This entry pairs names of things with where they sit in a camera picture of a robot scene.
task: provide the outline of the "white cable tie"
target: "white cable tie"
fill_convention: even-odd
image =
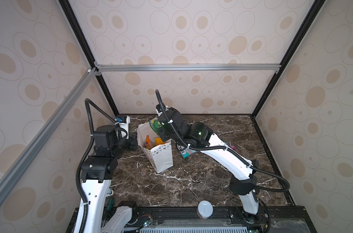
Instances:
[[[88,204],[90,204],[90,202],[86,202],[86,203],[81,203],[81,204],[80,204],[80,207],[81,207],[81,206],[85,206],[85,205],[88,205]]]

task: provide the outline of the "black wire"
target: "black wire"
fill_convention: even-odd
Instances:
[[[264,201],[263,201],[263,200],[260,200],[260,202],[261,202],[262,205],[264,206],[264,208],[265,208],[265,210],[266,210],[266,212],[267,212],[267,215],[268,215],[268,224],[267,224],[268,226],[267,226],[266,231],[263,232],[263,233],[268,233],[268,232],[270,231],[270,227],[271,227],[271,216],[270,216],[270,212],[268,212],[267,206],[266,206],[266,204],[264,203]]]
[[[161,98],[160,92],[158,90],[156,90],[155,91],[155,95],[156,95],[157,100],[158,100],[158,102],[160,104],[162,113],[163,113],[166,121],[170,122],[170,118],[169,118],[169,116],[166,113],[166,109],[165,109],[165,106],[164,106],[164,104],[162,102],[162,98]],[[175,135],[176,135],[177,139],[179,140],[179,142],[183,146],[188,147],[188,144],[184,141],[183,136],[180,135],[179,131],[175,128],[173,122],[171,122],[169,124],[170,124],[171,128],[173,129],[173,132],[175,133]],[[275,178],[277,178],[279,180],[280,184],[283,184],[283,186],[284,186],[281,189],[272,189],[272,188],[267,188],[267,187],[263,187],[263,186],[256,186],[256,188],[262,189],[262,190],[266,190],[266,191],[269,191],[269,192],[287,192],[289,190],[289,188],[290,188],[290,184],[285,178],[283,178],[282,176],[279,176],[277,174],[273,174],[271,172],[261,170],[261,169],[255,167],[255,166],[253,166],[253,165],[250,165],[248,163],[248,161],[246,161],[239,153],[235,152],[230,147],[228,147],[228,148],[225,147],[225,146],[189,147],[189,149],[194,150],[194,151],[210,151],[210,150],[219,150],[219,149],[228,150],[231,154],[236,156],[242,163],[244,163],[244,165],[247,166],[248,168],[251,168],[252,170],[255,170],[255,171],[270,175],[272,177],[275,177]]]
[[[90,126],[90,143],[88,144],[87,150],[85,151],[85,153],[83,154],[83,157],[81,158],[81,161],[77,167],[77,171],[75,173],[75,184],[77,186],[78,192],[82,198],[82,202],[83,203],[87,203],[88,199],[86,197],[86,194],[84,193],[84,190],[82,188],[82,184],[81,184],[81,179],[80,179],[80,175],[81,175],[81,166],[83,164],[83,162],[86,160],[88,154],[91,151],[91,148],[94,144],[94,137],[93,137],[93,133],[94,133],[94,124],[92,122],[92,114],[91,114],[91,110],[90,110],[90,105],[92,105],[96,110],[98,110],[101,114],[103,114],[104,116],[106,116],[107,118],[109,118],[111,121],[113,121],[115,124],[118,122],[117,120],[111,118],[111,116],[109,116],[107,113],[105,113],[103,110],[101,110],[94,102],[92,102],[90,99],[85,99],[84,100],[85,106],[86,106],[86,111],[87,111],[87,117],[88,117],[88,125]],[[88,205],[84,205],[83,206],[83,215],[82,215],[82,221],[81,221],[81,227],[79,230],[79,233],[83,233],[85,226],[86,226],[86,221],[87,221],[87,216],[88,216]]]

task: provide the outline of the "green snack bag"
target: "green snack bag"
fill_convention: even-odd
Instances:
[[[151,125],[151,128],[155,133],[158,133],[158,129],[162,127],[161,124],[159,123],[157,117],[150,120],[149,124]]]

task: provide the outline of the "black frame post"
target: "black frame post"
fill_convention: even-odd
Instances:
[[[81,29],[81,26],[79,25],[77,18],[73,12],[73,9],[69,3],[68,0],[59,0],[59,3],[61,5],[62,10],[64,11],[71,28],[73,29],[73,32],[81,45],[81,48],[90,64],[91,67],[95,68],[97,70],[97,67],[95,65],[95,58],[94,55],[91,52],[90,46],[87,43],[87,40],[83,34],[83,31]],[[103,90],[103,93],[105,95],[105,98],[107,99],[110,108],[112,109],[113,113],[115,115],[119,114],[118,109],[116,107],[116,104],[114,103],[114,100],[112,98],[112,95],[109,92],[108,86],[106,85],[103,76],[101,75],[100,72],[98,72],[99,75],[96,76],[97,81],[99,82],[99,85],[101,89]]]
[[[271,91],[275,87],[277,80],[280,78],[282,73],[284,72],[286,66],[290,62],[291,58],[293,57],[293,54],[297,50],[298,46],[300,45],[301,41],[303,40],[304,36],[306,35],[308,29],[312,25],[312,22],[314,21],[315,17],[318,15],[321,7],[323,6],[325,0],[315,0],[314,3],[312,4],[309,12],[307,13],[306,17],[303,20],[302,25],[300,26],[297,34],[295,35],[291,45],[289,46],[289,49],[286,51],[285,56],[281,60],[281,68],[277,73],[275,73],[268,84],[266,90],[263,92],[263,95],[261,99],[259,100],[257,106],[255,107],[252,115],[253,118],[256,118],[259,111],[262,109],[264,103],[266,102],[268,96],[271,94]]]

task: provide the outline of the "yellow object in bag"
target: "yellow object in bag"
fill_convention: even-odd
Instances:
[[[160,137],[157,137],[154,143],[156,146],[165,144],[165,142],[163,142]]]

